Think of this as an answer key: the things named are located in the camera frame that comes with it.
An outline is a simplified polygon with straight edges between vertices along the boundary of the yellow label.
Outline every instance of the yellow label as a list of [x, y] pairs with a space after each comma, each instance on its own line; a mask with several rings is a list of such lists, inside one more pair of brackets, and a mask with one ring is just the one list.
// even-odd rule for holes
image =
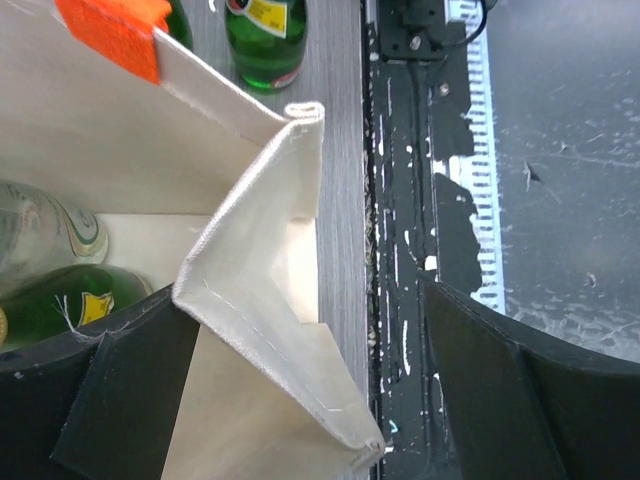
[[114, 305], [115, 301], [111, 292], [100, 296], [82, 292], [82, 314], [78, 327], [106, 317], [111, 313]]
[[287, 4], [269, 0], [252, 0], [246, 7], [249, 20], [278, 37], [287, 36]]

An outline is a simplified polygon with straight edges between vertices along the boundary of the white canvas bag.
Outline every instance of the white canvas bag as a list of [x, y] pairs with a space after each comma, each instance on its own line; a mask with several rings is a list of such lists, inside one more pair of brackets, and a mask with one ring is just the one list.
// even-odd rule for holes
[[281, 117], [157, 28], [156, 85], [67, 23], [0, 2], [0, 177], [97, 212], [106, 261], [201, 323], [162, 479], [369, 466], [380, 431], [317, 317], [322, 106]]

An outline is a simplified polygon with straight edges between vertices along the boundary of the orange tag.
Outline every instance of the orange tag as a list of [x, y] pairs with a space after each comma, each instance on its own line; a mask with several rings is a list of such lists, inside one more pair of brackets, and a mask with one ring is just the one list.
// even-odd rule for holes
[[74, 37], [125, 70], [159, 84], [153, 28], [169, 31], [166, 0], [56, 0]]

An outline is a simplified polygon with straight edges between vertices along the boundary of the metal bracket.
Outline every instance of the metal bracket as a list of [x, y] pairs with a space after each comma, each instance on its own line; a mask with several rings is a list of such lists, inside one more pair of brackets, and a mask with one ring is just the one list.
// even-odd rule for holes
[[378, 0], [382, 56], [389, 60], [442, 60], [446, 52], [429, 40], [444, 39], [444, 0]]

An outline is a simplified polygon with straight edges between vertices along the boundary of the table surface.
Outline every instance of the table surface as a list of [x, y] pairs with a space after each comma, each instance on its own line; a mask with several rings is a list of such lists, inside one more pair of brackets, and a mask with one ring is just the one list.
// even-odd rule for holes
[[[238, 85], [224, 30], [224, 0], [184, 0], [195, 53]], [[317, 221], [320, 320], [332, 330], [368, 395], [367, 279], [359, 0], [308, 0], [309, 38], [299, 78], [275, 94], [251, 94], [282, 113], [290, 102], [326, 109]], [[353, 478], [343, 475], [341, 478]], [[359, 478], [367, 478], [366, 472]]]

